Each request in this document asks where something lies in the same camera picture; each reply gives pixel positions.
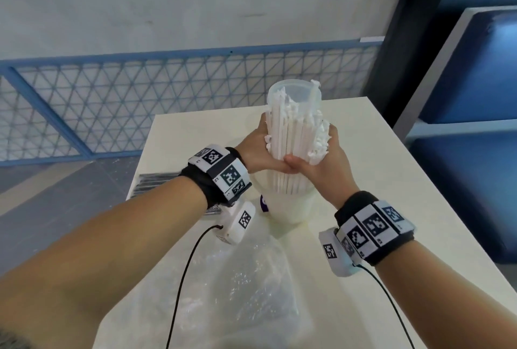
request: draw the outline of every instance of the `bundle of straws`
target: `bundle of straws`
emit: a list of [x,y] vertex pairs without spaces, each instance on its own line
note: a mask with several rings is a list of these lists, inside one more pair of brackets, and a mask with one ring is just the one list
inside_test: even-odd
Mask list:
[[[312,82],[317,90],[319,82]],[[272,96],[269,111],[266,111],[268,152],[279,160],[293,154],[311,165],[319,164],[327,154],[329,122],[323,119],[320,110],[312,109],[313,95],[305,111],[300,111],[300,104],[286,94],[285,88]],[[302,174],[288,175],[277,171],[270,171],[268,183],[271,189],[283,194],[304,193],[312,187]]]

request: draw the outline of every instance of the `cable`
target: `cable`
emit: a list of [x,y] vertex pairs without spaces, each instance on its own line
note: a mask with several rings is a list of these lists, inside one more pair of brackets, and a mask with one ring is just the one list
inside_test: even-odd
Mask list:
[[199,239],[195,243],[195,246],[192,249],[192,252],[190,253],[189,260],[187,261],[187,266],[185,266],[183,276],[181,278],[181,281],[179,282],[178,295],[176,296],[176,305],[174,306],[174,313],[172,315],[171,330],[169,331],[169,338],[167,339],[167,345],[165,346],[165,349],[169,349],[169,344],[171,343],[172,328],[174,327],[174,320],[176,320],[176,312],[178,311],[179,294],[181,293],[181,287],[183,286],[183,280],[185,279],[185,274],[187,274],[187,269],[189,268],[190,261],[192,259],[192,256],[194,255],[194,251],[197,248],[197,245],[199,244],[199,242],[201,241],[203,236],[206,235],[208,232],[210,232],[214,228],[222,229],[223,226],[222,225],[212,225],[210,228],[208,228],[206,231],[204,231],[203,234],[199,237]]
[[413,341],[411,340],[411,337],[410,337],[410,334],[407,332],[406,330],[406,326],[404,325],[404,322],[402,321],[402,318],[400,317],[400,314],[399,314],[399,311],[397,310],[397,307],[395,307],[395,303],[393,302],[393,300],[391,299],[391,296],[389,295],[388,291],[386,290],[386,288],[384,287],[384,285],[381,283],[381,281],[379,281],[379,279],[375,276],[375,274],[373,274],[371,271],[369,271],[367,268],[365,268],[363,265],[354,265],[356,267],[359,267],[361,269],[363,269],[364,271],[366,271],[369,275],[371,275],[375,281],[377,281],[377,283],[380,285],[380,287],[383,289],[384,293],[386,293],[386,296],[388,296],[388,299],[391,303],[391,305],[393,306],[393,309],[395,310],[395,312],[397,313],[397,316],[399,317],[399,320],[400,320],[400,324],[402,325],[402,328],[404,329],[404,332],[406,333],[406,336],[407,336],[407,339],[409,340],[410,344],[411,344],[411,347],[413,349],[415,349],[415,346],[413,345]]

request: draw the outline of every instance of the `clear plastic bag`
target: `clear plastic bag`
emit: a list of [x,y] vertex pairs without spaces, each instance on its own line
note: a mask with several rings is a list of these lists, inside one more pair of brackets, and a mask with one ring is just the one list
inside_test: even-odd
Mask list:
[[[209,225],[197,223],[108,314],[96,349],[165,346],[185,263]],[[126,338],[113,342],[109,325],[117,328],[120,319]],[[267,220],[257,215],[239,245],[210,233],[200,242],[181,290],[170,348],[286,347],[299,319],[287,258]]]

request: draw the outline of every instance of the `table surface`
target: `table surface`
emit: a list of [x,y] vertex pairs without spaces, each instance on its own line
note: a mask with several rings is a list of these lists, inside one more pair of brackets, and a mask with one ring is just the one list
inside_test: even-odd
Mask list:
[[[139,174],[180,170],[193,153],[209,143],[234,146],[255,128],[264,110],[265,107],[246,107],[156,116],[133,185]],[[367,98],[327,100],[322,102],[321,110],[339,130],[340,144],[350,159],[359,187],[391,202],[416,224],[418,241],[517,313],[517,293],[371,102]],[[253,188],[245,195],[250,200],[258,197]],[[370,276],[359,272],[338,278],[330,271],[317,236],[320,231],[335,226],[333,214],[334,208],[318,196],[311,212],[313,218],[307,223],[280,230],[272,226],[275,241],[287,257],[298,314],[294,325],[288,329],[282,325],[283,331],[269,339],[270,347],[409,347],[388,299]],[[267,221],[261,214],[257,217]],[[210,223],[207,219],[197,222],[108,313],[97,334],[95,348],[165,346],[177,276],[183,272],[196,239]],[[223,246],[227,245],[210,242],[210,247]],[[403,318],[415,346],[424,347]],[[264,347],[263,342],[258,343],[256,333],[261,331],[263,335],[274,336],[271,334],[274,326],[255,325],[247,336],[245,332],[239,337],[237,334],[233,345],[231,341],[217,344],[204,332],[200,333],[204,336],[199,337],[198,346]],[[173,344],[182,345],[174,339]]]

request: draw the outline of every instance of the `gray wall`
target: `gray wall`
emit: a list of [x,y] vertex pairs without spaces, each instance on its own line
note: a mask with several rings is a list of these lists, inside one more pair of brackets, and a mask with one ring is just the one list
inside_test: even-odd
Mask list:
[[0,0],[0,59],[384,35],[397,0]]

